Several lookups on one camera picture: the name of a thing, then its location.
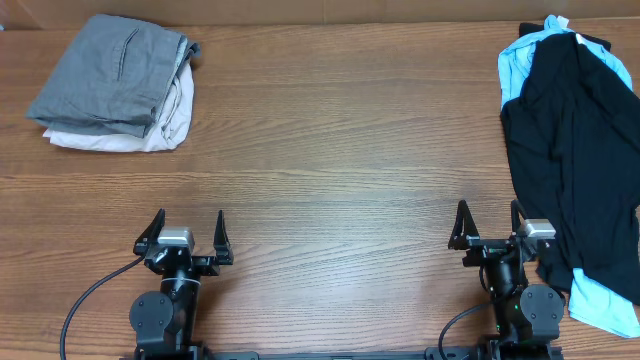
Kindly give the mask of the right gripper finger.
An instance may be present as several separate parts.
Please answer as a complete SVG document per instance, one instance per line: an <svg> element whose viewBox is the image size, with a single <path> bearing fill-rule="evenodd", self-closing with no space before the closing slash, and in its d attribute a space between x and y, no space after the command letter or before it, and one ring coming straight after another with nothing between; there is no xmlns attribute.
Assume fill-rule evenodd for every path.
<svg viewBox="0 0 640 360"><path fill-rule="evenodd" d="M472 214L465 200L458 202L454 227L448 242L448 248L453 250L468 250L477 241L480 235Z"/></svg>
<svg viewBox="0 0 640 360"><path fill-rule="evenodd" d="M511 229L513 233L517 233L522 223L528 219L528 215L518 199L512 200L511 209Z"/></svg>

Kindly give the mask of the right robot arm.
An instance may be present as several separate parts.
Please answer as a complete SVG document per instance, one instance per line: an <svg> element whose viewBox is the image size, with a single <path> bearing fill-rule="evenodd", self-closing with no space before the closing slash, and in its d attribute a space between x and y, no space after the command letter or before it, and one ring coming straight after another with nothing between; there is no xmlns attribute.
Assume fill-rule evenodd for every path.
<svg viewBox="0 0 640 360"><path fill-rule="evenodd" d="M562 350L551 342L560 335L566 298L548 286L530 284L524 265L537 260L555 240L556 230L547 219L527 216L519 201L511 202L511 234L505 239L480 236L466 201L458 203L454 227L448 242L462 250L465 267L479 269L481 286L489 301L452 318L438 338L438 352L447 359L444 348L447 331L460 319L491 308L496 322L494 335L482 336L477 345L461 352L466 359L515 360L561 359Z"/></svg>

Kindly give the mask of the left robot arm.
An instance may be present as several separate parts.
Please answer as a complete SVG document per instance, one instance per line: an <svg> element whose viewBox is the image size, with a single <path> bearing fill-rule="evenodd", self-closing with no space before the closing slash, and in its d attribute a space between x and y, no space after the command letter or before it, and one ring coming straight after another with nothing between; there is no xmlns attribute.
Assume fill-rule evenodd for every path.
<svg viewBox="0 0 640 360"><path fill-rule="evenodd" d="M199 290L203 277L220 274L234 262L224 213L217 215L213 255L196 255L193 232L169 227L159 210L134 243L133 253L145 267L161 277L158 291L140 295L132 304L129 320L136 333L136 359L211 359L203 343L195 342Z"/></svg>

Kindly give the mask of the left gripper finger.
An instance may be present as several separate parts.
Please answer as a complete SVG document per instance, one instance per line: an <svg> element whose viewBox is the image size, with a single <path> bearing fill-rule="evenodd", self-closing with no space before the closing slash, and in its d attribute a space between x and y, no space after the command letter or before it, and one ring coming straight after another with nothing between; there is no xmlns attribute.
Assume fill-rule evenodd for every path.
<svg viewBox="0 0 640 360"><path fill-rule="evenodd" d="M218 212L213 246L219 265L232 265L234 263L234 254L227 235L224 212L222 210Z"/></svg>
<svg viewBox="0 0 640 360"><path fill-rule="evenodd" d="M159 209L154 219L136 239L133 253L136 256L145 256L151 245L158 243L158 237L165 225L165 210Z"/></svg>

